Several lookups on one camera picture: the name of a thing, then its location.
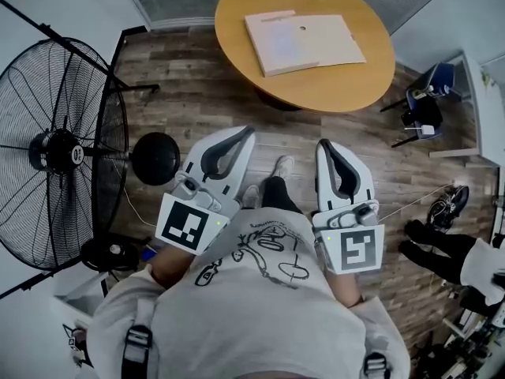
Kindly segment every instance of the wooden tabletop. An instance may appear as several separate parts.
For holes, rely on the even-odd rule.
[[[316,67],[264,77],[245,27],[249,14],[293,9],[296,14],[341,14],[366,63]],[[389,88],[395,54],[382,21],[363,0],[220,0],[215,31],[228,59],[251,83],[285,103],[312,111],[355,111]]]

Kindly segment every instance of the fan stand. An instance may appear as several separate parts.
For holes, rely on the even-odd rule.
[[[78,56],[82,60],[84,60],[86,63],[89,65],[93,66],[95,69],[97,69],[99,72],[103,73],[104,75],[107,76],[107,80],[105,83],[104,87],[104,95],[106,95],[108,92],[127,92],[127,91],[136,91],[136,90],[151,90],[151,92],[157,92],[159,90],[159,84],[140,84],[140,85],[127,85],[124,81],[120,80],[114,75],[114,70],[113,69],[108,69],[107,67],[103,67],[100,64],[98,64],[96,61],[93,61],[90,59],[86,54],[81,52],[79,49],[77,49],[74,45],[72,45],[67,39],[63,38],[60,36],[56,31],[54,31],[50,25],[46,24],[37,24],[34,22],[32,19],[24,15],[21,11],[16,9],[14,6],[9,4],[6,0],[0,0],[0,4],[2,6],[5,6],[9,11],[12,13],[16,14],[19,18],[21,18],[23,21],[27,22],[30,24],[33,28],[39,30],[42,32],[44,35],[55,41],[57,44],[59,44],[61,47],[65,48],[67,51],[70,53]],[[110,88],[110,84],[114,83],[116,86],[115,88]],[[57,135],[56,133],[53,134],[53,136],[49,139],[47,135],[41,134],[41,136],[34,139],[34,141],[31,144],[31,152],[30,152],[30,162],[32,166],[35,169],[45,169],[49,167],[53,172],[56,174],[63,174],[65,173],[69,168],[71,169],[72,167],[75,167],[82,161],[82,157],[86,156],[85,153],[85,148],[82,148],[76,142],[72,140],[72,136],[63,136],[64,133],[62,131],[57,131],[57,133],[60,133],[61,136],[55,136]],[[51,161],[49,164],[42,164],[41,163],[41,154],[44,155],[44,151],[47,148],[46,144],[48,141],[51,139],[54,140],[53,146],[58,147],[60,144],[63,144],[64,146],[72,146],[72,157],[71,158],[65,158],[62,153],[65,152],[67,153],[68,150],[61,150],[62,153],[60,153],[58,150],[53,151],[54,153],[54,161],[51,164]],[[2,146],[5,148],[16,148],[16,147],[11,147],[11,146]],[[134,238],[127,238],[125,236],[122,236],[122,239],[128,242],[137,242],[137,244],[144,244],[144,241],[139,242],[138,240]],[[0,299],[12,294],[14,291],[18,290],[23,290],[27,291],[30,290],[32,287],[34,287],[36,284],[46,280],[47,278],[50,278],[54,276],[57,272],[60,272],[63,269],[72,267],[76,264],[78,264],[81,261],[81,257],[76,257],[70,261],[67,261],[64,264],[59,265],[57,268],[54,270],[51,270],[48,273],[40,273],[36,276],[33,276],[29,280],[24,281],[23,283],[20,283],[19,285],[16,285],[15,287],[12,287],[8,291],[5,291],[4,293],[0,294]]]
[[[90,59],[86,54],[83,54],[79,49],[74,47],[70,42],[68,42],[65,38],[63,38],[61,35],[59,35],[56,31],[54,31],[50,25],[46,24],[37,24],[34,22],[34,20],[30,19],[29,17],[25,16],[20,10],[18,10],[16,7],[12,6],[9,4],[6,0],[0,0],[0,4],[2,4],[4,7],[6,7],[9,11],[13,12],[16,14],[19,18],[22,20],[26,21],[29,23],[33,28],[39,30],[42,32],[44,35],[55,41],[58,45],[64,47],[67,51],[73,53],[76,56],[79,56],[82,60],[84,60],[86,63],[89,65],[93,66],[95,69],[98,71],[102,72],[105,74],[111,81],[113,81],[116,85],[120,86],[118,88],[118,91],[120,92],[131,92],[134,90],[151,90],[152,92],[157,92],[159,90],[159,84],[139,84],[139,85],[127,85],[124,81],[118,79],[114,75],[114,70],[113,69],[106,69]]]

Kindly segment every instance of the chair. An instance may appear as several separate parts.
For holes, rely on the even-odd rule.
[[[442,114],[436,103],[436,98],[447,95],[455,84],[455,66],[449,63],[437,63],[428,72],[419,77],[406,90],[406,98],[397,101],[380,110],[385,112],[399,105],[409,109],[402,115],[402,122],[405,126],[413,126],[416,134],[412,137],[392,145],[397,148],[404,144],[419,141],[420,139],[432,139],[440,136],[442,125]],[[423,98],[414,98],[414,93],[425,92]],[[424,135],[421,127],[431,125],[435,129],[433,135]]]

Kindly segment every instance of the graphic print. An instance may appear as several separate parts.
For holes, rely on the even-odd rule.
[[[162,236],[181,246],[195,250],[204,232],[208,214],[190,206],[174,202]]]
[[[376,236],[374,230],[347,231],[340,234],[342,270],[376,264]]]
[[[306,280],[310,275],[306,268],[298,264],[300,257],[297,253],[297,247],[302,241],[301,237],[279,222],[262,223],[261,226],[258,227],[255,227],[256,230],[251,233],[241,234],[238,236],[238,239],[240,240],[238,243],[238,250],[235,250],[231,254],[232,259],[235,262],[241,262],[244,259],[244,256],[249,254],[256,262],[262,277],[277,285],[297,289],[297,285],[295,285],[293,281]],[[286,254],[286,260],[278,263],[277,269],[274,269],[274,271],[271,270],[272,266],[269,266],[267,263],[268,257],[265,257],[267,256],[268,251]],[[218,272],[217,267],[221,265],[221,262],[222,259],[205,267],[196,278],[195,284],[198,286],[208,285],[211,278]],[[275,271],[280,272],[282,276],[289,278],[289,282],[274,276],[273,274]],[[202,279],[204,278],[204,274],[208,272],[212,272],[212,275],[208,282],[203,285]]]

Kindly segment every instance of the white t-shirt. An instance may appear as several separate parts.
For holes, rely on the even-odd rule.
[[[496,249],[478,238],[463,263],[460,275],[462,285],[479,290],[486,297],[486,305],[495,305],[505,295],[503,288],[492,282],[497,272],[505,273],[505,250]]]
[[[88,352],[100,377],[120,377],[137,300],[150,298],[155,311],[148,377],[284,372],[358,379],[365,356],[378,351],[392,379],[407,379],[409,355],[382,303],[374,298],[349,310],[337,302],[313,243],[312,225],[303,215],[274,208],[240,211],[169,290],[148,270],[120,282],[88,332]]]

